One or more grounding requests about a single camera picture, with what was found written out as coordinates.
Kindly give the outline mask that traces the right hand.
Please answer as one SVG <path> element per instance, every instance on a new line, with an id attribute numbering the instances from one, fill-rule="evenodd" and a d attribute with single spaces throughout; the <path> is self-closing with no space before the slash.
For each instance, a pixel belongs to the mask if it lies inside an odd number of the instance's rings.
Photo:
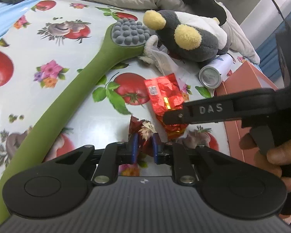
<path id="1" fill-rule="evenodd" d="M 281 166 L 291 164 L 291 140 L 284 144 L 269 149 L 266 155 L 258 150 L 254 155 L 254 165 L 258 168 L 273 173 L 280 178 L 288 192 L 291 192 L 291 178 L 282 176 Z"/>

